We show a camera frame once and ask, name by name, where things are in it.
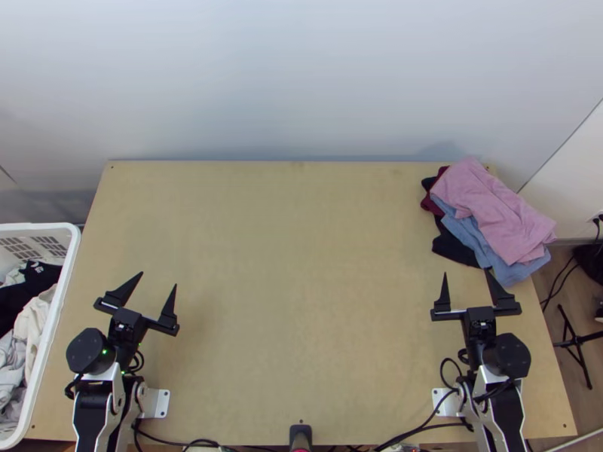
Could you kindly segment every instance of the black tripod leg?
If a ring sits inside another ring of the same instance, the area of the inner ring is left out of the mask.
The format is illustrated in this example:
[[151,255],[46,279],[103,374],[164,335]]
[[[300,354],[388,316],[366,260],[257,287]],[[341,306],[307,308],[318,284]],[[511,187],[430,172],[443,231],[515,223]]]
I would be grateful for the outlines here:
[[[576,362],[582,368],[582,372],[584,372],[584,379],[586,380],[586,386],[590,390],[592,390],[592,382],[590,380],[589,369],[588,369],[588,367],[586,367],[586,361],[584,360],[584,355],[582,353],[582,343],[579,341],[580,336],[578,336],[576,334],[576,332],[574,331],[574,328],[571,326],[570,319],[568,319],[568,316],[565,314],[565,311],[563,310],[563,306],[561,304],[558,304],[557,305],[557,309],[559,309],[559,312],[563,316],[563,321],[564,321],[564,325],[563,325],[563,342],[558,342],[556,344],[553,344],[553,346],[554,347],[565,348],[570,353],[570,355],[576,360]],[[570,340],[567,339],[567,333],[568,333],[568,331],[571,334],[571,339]],[[578,352],[578,356],[574,355],[572,353],[572,351],[569,349],[569,347],[571,347],[571,346],[575,346],[576,347],[576,351]]]

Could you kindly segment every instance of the red object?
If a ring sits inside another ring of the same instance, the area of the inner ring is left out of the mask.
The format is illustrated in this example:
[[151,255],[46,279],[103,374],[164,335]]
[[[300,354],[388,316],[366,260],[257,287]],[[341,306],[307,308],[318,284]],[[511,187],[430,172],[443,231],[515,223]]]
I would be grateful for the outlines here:
[[[447,166],[441,166],[438,169],[438,175],[436,177],[436,180],[433,182],[434,184],[436,182],[438,182],[439,178],[442,177],[442,174],[444,174],[444,172],[448,169]],[[434,215],[437,215],[439,217],[443,217],[444,216],[444,212],[437,206],[436,203],[434,203],[431,198],[429,197],[429,193],[431,191],[431,187],[429,187],[429,189],[427,189],[427,194],[425,195],[425,198],[423,198],[423,200],[421,201],[421,208],[423,210],[427,210],[428,212],[433,213]]]

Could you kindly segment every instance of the white wall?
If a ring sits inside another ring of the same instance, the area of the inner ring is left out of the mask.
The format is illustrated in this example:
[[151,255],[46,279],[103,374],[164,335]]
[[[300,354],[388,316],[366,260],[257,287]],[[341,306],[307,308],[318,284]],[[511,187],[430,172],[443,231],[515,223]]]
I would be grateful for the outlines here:
[[108,158],[474,154],[517,189],[603,95],[601,20],[599,0],[5,0],[0,165],[60,202]]
[[519,193],[557,221],[560,239],[595,237],[589,219],[603,212],[603,103]]

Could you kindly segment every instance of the folded clothes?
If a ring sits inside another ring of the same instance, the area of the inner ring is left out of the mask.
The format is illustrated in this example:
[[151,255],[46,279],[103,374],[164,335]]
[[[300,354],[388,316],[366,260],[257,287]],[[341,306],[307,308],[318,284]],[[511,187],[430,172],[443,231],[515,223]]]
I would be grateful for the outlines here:
[[442,224],[444,212],[431,200],[429,190],[437,179],[448,168],[442,166],[438,171],[438,176],[423,179],[421,185],[427,192],[425,198],[421,201],[421,208],[433,213],[433,218],[436,221],[436,226],[439,230],[439,236],[433,239],[431,251],[451,261],[465,264],[470,267],[479,268],[476,260],[476,255],[471,248],[465,246],[458,238],[450,234],[450,232]]
[[474,157],[451,165],[430,193],[455,209],[454,218],[474,217],[482,236],[507,265],[543,257],[543,243],[556,238],[552,219],[529,206]]
[[445,213],[442,223],[446,226],[446,229],[475,252],[477,262],[481,268],[492,267],[497,281],[502,286],[509,287],[523,281],[551,260],[551,254],[545,248],[544,255],[541,258],[526,263],[518,262],[513,265],[507,265],[490,247],[484,235],[478,229],[477,220],[474,217],[455,218],[455,209],[453,207],[440,200],[433,193],[431,194],[431,199]]

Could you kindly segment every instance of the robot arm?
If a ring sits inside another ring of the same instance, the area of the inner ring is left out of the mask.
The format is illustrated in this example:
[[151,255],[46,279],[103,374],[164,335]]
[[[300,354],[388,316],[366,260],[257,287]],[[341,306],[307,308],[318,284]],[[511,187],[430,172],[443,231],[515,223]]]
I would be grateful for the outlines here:
[[[525,452],[522,380],[528,376],[531,355],[514,334],[497,335],[495,320],[500,315],[520,314],[521,307],[488,271],[485,274],[493,306],[452,311],[444,276],[440,298],[431,311],[433,321],[462,322],[470,366],[467,375],[457,379],[456,393],[442,403],[438,416],[464,417],[473,427],[480,452]],[[449,391],[435,388],[434,406]]]
[[167,414],[170,391],[149,389],[144,378],[133,373],[130,363],[134,360],[142,365],[135,355],[149,329],[178,334],[176,286],[159,320],[147,319],[124,307],[141,277],[142,272],[94,303],[96,309],[112,315],[107,336],[96,328],[86,328],[67,347],[69,368],[78,375],[66,388],[66,394],[74,399],[77,452],[126,450],[137,418]]

